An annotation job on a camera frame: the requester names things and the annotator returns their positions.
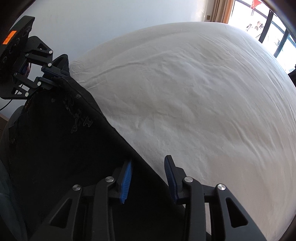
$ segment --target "metal pin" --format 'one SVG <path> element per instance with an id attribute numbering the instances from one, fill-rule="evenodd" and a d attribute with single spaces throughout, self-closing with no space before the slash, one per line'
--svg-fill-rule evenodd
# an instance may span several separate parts
<path id="1" fill-rule="evenodd" d="M 224 184 L 218 184 L 218 189 L 224 191 L 226 189 L 226 186 Z"/>
<path id="2" fill-rule="evenodd" d="M 114 177 L 106 177 L 105 181 L 108 182 L 108 183 L 111 183 L 111 182 L 114 181 Z"/>
<path id="3" fill-rule="evenodd" d="M 191 183 L 191 182 L 193 182 L 193 178 L 192 177 L 185 177 L 184 181 L 187 183 Z"/>
<path id="4" fill-rule="evenodd" d="M 72 189 L 73 189 L 74 191 L 79 191 L 79 190 L 81 189 L 81 186 L 78 185 L 78 184 L 76 184 L 76 185 L 74 185 L 74 186 L 72 187 Z"/>

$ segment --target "orange curtain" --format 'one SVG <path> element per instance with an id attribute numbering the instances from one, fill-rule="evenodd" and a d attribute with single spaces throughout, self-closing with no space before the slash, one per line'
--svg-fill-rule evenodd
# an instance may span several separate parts
<path id="1" fill-rule="evenodd" d="M 228 23 L 234 0 L 215 0 L 211 22 Z"/>

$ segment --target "triangular cutout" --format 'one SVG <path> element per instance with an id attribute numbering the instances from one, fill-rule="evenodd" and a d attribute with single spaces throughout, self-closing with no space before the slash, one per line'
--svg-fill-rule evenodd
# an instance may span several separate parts
<path id="1" fill-rule="evenodd" d="M 237 208 L 234 202 L 230 198 L 226 198 L 226 204 L 230 217 L 231 226 L 237 228 L 248 224 L 247 219 L 243 216 L 241 211 Z"/>
<path id="2" fill-rule="evenodd" d="M 72 199 L 67 199 L 67 201 L 64 202 L 59 211 L 55 214 L 49 225 L 64 229 L 67 226 L 71 204 Z"/>

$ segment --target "orange sticker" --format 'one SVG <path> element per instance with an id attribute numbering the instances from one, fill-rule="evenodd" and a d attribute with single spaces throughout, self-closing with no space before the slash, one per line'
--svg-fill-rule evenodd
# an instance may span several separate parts
<path id="1" fill-rule="evenodd" d="M 7 38 L 4 40 L 3 44 L 8 44 L 10 39 L 15 35 L 16 31 L 11 31 L 10 34 L 7 36 Z"/>

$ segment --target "mattress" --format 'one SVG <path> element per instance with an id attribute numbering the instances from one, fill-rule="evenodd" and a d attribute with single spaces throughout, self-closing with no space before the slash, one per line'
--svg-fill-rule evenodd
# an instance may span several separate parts
<path id="1" fill-rule="evenodd" d="M 224 183 L 268 241 L 286 231 L 296 89 L 261 43 L 222 23 L 165 24 L 97 46 L 70 73 L 163 180 L 172 155 L 202 184 Z"/>

